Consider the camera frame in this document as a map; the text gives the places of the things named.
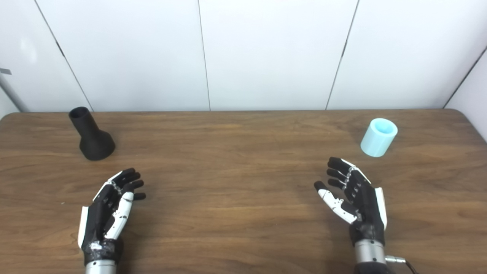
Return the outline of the white and black right hand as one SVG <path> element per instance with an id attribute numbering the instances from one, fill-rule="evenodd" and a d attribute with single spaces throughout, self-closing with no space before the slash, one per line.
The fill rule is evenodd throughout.
<path id="1" fill-rule="evenodd" d="M 314 187 L 324 203 L 349 226 L 353 245 L 369 239 L 385 245 L 387 212 L 384 191 L 375 188 L 357 166 L 337 157 L 328 160 L 328 185 L 343 191 L 345 199 L 338 198 L 323 182 Z"/>

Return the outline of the white and black left hand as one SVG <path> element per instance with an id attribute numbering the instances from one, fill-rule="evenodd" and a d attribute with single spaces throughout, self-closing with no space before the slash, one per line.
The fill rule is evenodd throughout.
<path id="1" fill-rule="evenodd" d="M 146 198 L 135 190 L 144 185 L 134 168 L 110 177 L 99 189 L 90 206 L 83 206 L 78 231 L 78 246 L 84 265 L 108 260 L 118 264 L 124 251 L 120 235 L 127 223 L 134 201 Z"/>

